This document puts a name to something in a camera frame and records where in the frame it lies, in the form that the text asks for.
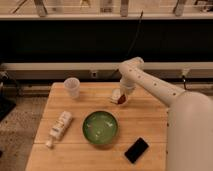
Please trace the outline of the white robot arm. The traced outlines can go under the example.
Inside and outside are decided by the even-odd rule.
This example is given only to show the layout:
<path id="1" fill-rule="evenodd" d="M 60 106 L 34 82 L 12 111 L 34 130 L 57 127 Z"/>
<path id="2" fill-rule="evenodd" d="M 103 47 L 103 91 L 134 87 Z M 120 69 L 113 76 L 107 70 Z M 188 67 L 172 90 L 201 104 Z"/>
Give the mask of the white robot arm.
<path id="1" fill-rule="evenodd" d="M 213 100 L 152 76 L 143 65 L 141 57 L 119 64 L 121 92 L 139 85 L 168 107 L 166 171 L 213 171 Z"/>

